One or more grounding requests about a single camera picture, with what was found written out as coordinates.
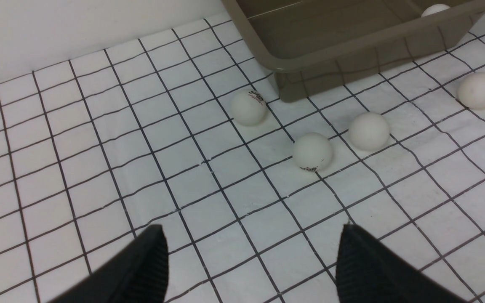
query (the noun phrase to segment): white wall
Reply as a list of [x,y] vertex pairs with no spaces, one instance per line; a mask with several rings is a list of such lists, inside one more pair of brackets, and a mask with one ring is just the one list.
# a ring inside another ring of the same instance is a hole
[[223,10],[220,0],[0,0],[0,81]]

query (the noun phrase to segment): brown plastic tray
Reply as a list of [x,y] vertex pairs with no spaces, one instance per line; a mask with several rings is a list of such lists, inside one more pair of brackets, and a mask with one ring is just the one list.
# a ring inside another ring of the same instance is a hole
[[[283,101],[455,46],[485,0],[222,0]],[[450,9],[421,18],[433,4]]]

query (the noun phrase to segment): floor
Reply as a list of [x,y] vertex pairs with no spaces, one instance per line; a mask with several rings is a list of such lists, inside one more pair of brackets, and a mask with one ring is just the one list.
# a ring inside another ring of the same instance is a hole
[[[292,104],[226,14],[0,83],[0,302],[46,302],[148,224],[170,249],[167,302],[337,302],[343,224],[485,303],[485,110],[454,98],[485,71],[485,16],[460,45]],[[237,90],[271,114],[229,119]],[[383,113],[376,153],[346,140]],[[328,136],[309,173],[294,139]]]

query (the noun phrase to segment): white ping pong ball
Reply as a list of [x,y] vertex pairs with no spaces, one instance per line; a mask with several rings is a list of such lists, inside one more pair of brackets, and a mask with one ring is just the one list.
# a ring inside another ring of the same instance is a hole
[[371,152],[385,145],[390,136],[390,126],[379,114],[363,113],[351,122],[348,136],[356,148]]
[[465,77],[458,88],[458,99],[470,109],[485,109],[485,73]]
[[448,6],[446,4],[435,4],[435,5],[430,6],[429,8],[426,8],[426,10],[422,13],[422,17],[426,17],[426,16],[429,16],[429,15],[434,14],[436,12],[447,10],[449,8],[450,8],[450,6]]
[[308,133],[300,137],[293,146],[293,161],[307,171],[318,171],[333,159],[333,146],[327,137],[318,133]]
[[237,93],[231,102],[231,116],[244,126],[254,126],[263,121],[267,114],[267,105],[263,97],[253,90]]

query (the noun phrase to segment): grid pattern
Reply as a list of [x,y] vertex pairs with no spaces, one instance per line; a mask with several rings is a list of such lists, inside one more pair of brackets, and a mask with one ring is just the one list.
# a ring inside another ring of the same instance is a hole
[[[148,224],[167,302],[334,302],[354,222],[485,303],[485,111],[454,98],[474,71],[485,16],[451,50],[286,104],[223,14],[0,83],[0,302],[48,301]],[[258,127],[227,111],[243,88],[268,101]],[[375,153],[345,138],[365,111],[391,124]],[[333,143],[325,171],[291,163],[307,132]]]

